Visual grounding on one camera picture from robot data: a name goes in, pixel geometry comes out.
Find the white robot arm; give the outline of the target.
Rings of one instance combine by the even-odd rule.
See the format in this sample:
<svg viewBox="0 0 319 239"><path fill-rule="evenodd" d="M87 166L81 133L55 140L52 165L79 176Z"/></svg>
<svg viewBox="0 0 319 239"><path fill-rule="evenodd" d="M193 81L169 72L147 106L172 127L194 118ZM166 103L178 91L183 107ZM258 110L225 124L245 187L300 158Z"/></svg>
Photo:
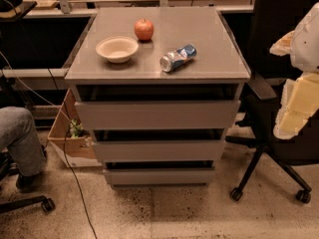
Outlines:
<svg viewBox="0 0 319 239"><path fill-rule="evenodd" d="M285 81L273 128L277 138L290 139L319 110L319 3L271 46L270 53L290 55L291 65L302 72L296 80Z"/></svg>

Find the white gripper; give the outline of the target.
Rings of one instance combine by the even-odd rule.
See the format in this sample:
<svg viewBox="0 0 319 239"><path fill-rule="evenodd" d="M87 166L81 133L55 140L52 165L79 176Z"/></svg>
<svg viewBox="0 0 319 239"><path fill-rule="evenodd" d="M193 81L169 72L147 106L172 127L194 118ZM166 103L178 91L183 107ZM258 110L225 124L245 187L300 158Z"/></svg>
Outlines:
<svg viewBox="0 0 319 239"><path fill-rule="evenodd" d="M273 133L277 138L296 136L319 110L319 75L303 73L297 80L287 80L282 91Z"/></svg>

